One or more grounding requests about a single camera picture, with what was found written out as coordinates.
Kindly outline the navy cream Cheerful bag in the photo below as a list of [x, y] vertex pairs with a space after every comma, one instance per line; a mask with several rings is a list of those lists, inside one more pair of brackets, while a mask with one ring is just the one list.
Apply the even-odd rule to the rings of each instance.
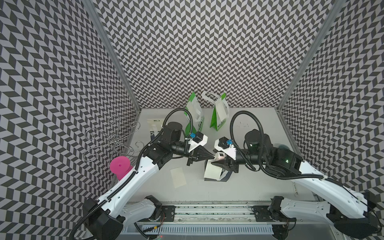
[[151, 140], [153, 140], [163, 128], [165, 119], [147, 119]]
[[205, 161], [204, 180], [209, 182], [227, 182], [232, 175], [220, 167], [212, 165], [213, 160]]

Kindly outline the green white bag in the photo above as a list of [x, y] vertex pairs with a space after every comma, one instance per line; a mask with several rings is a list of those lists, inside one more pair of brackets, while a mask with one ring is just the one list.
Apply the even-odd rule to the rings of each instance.
[[202, 93], [202, 98], [214, 105], [210, 127], [216, 131], [219, 131], [230, 117], [230, 107], [226, 97], [226, 93], [222, 93], [220, 96], [207, 91]]
[[198, 131], [201, 132], [205, 117], [198, 97], [194, 92], [191, 93], [188, 99], [186, 110], [190, 112], [193, 118], [193, 133], [195, 134]]

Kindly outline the green white bag front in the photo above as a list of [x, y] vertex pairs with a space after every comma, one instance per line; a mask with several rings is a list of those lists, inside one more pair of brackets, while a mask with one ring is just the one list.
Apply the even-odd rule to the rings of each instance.
[[195, 134], [198, 131], [201, 132], [205, 117], [198, 97], [194, 92], [191, 93], [188, 99], [186, 110], [190, 112], [193, 118], [193, 133]]

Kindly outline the small pink stapler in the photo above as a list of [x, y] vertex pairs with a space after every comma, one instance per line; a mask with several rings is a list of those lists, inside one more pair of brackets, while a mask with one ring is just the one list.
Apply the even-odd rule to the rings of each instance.
[[214, 158], [214, 160], [215, 161], [220, 161], [220, 160], [224, 160], [226, 158], [226, 154], [225, 153], [223, 153], [223, 152], [217, 152], [216, 154], [215, 154], [215, 158]]

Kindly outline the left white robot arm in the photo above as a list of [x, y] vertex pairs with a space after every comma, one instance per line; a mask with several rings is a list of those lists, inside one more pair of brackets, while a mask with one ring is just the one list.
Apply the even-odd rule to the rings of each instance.
[[[182, 125], [168, 122], [178, 111], [185, 112], [190, 122], [184, 141], [180, 140]], [[74, 240], [76, 232], [81, 226], [85, 226], [92, 234], [91, 240], [115, 240], [129, 220], [136, 223], [150, 218], [153, 213], [140, 214], [139, 206], [136, 206], [132, 215], [124, 214], [123, 209], [138, 189], [175, 155], [187, 158], [188, 165], [211, 157], [211, 153], [204, 147], [207, 142], [208, 137], [203, 133], [193, 133], [193, 116], [187, 109], [172, 110], [166, 116], [160, 132], [139, 152], [134, 168], [97, 200], [88, 199], [84, 202], [83, 217], [73, 227], [69, 239]]]

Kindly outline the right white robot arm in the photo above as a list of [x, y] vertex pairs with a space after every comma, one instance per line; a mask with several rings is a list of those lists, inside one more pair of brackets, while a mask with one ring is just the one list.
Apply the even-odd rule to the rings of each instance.
[[[242, 146], [236, 142], [234, 135], [235, 120], [241, 115], [249, 116], [258, 126], [245, 134]], [[238, 173], [239, 166], [244, 165], [250, 171], [261, 171], [273, 179], [301, 185], [322, 199], [320, 202], [308, 202], [275, 196], [267, 208], [272, 220], [323, 222], [355, 239], [364, 239], [383, 230], [383, 224], [375, 212], [376, 195], [348, 189], [293, 151], [274, 147], [261, 121], [251, 112], [235, 113], [229, 129], [229, 138], [222, 137], [215, 141], [218, 157], [212, 162], [213, 166]]]

